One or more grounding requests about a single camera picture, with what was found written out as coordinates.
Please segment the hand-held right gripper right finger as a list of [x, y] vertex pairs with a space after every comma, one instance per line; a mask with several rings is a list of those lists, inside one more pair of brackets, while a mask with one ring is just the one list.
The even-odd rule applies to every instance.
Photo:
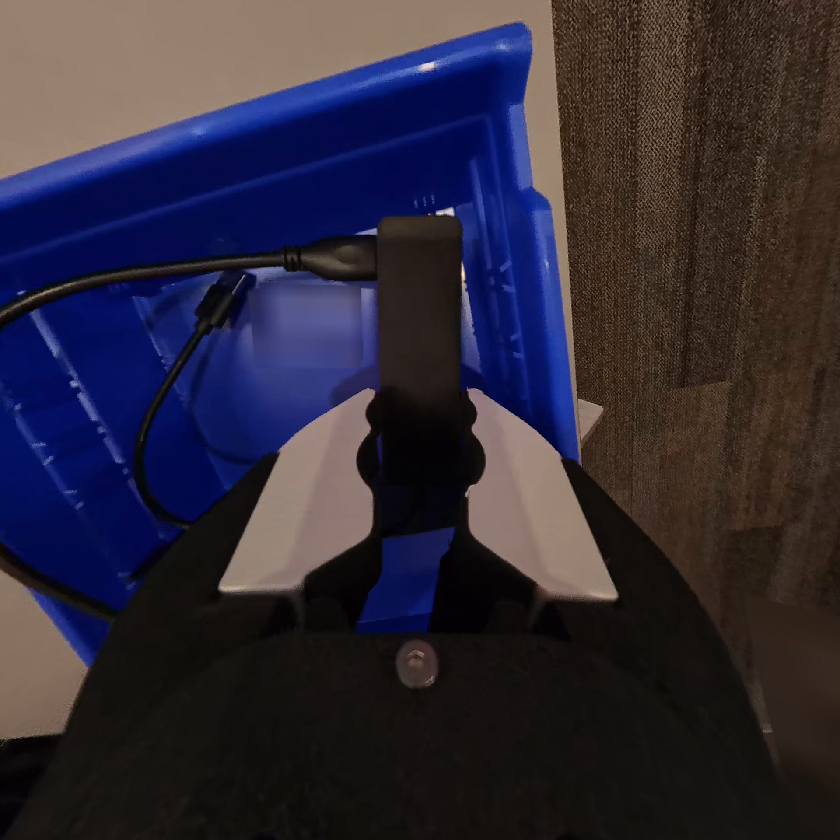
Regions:
[[560, 453], [477, 388], [471, 431], [485, 456], [467, 493], [469, 533], [524, 578], [524, 605], [616, 604], [618, 592]]

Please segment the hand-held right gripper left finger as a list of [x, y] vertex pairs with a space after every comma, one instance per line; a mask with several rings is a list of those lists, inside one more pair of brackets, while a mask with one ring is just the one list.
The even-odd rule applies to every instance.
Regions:
[[222, 595], [330, 599], [360, 614], [382, 574], [371, 479], [359, 454], [375, 436], [371, 388], [317, 417], [279, 450], [218, 590]]

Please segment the black usb hub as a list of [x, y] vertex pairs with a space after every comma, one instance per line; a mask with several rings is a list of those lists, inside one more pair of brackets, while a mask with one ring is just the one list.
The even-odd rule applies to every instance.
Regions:
[[383, 533], [456, 518], [463, 228], [456, 216], [394, 216], [376, 231]]

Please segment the blue plastic bin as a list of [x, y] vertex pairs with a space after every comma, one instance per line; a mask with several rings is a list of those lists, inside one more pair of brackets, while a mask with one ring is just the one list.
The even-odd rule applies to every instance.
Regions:
[[[2, 180], [2, 303], [89, 271], [249, 254], [453, 211], [464, 228], [466, 387], [579, 459], [551, 204], [526, 123], [532, 33], [507, 24], [176, 122]], [[2, 330], [2, 541], [115, 608], [174, 530], [132, 445], [214, 281], [57, 301]], [[184, 518], [263, 454], [376, 387], [375, 292], [263, 271], [196, 353], [150, 436]]]

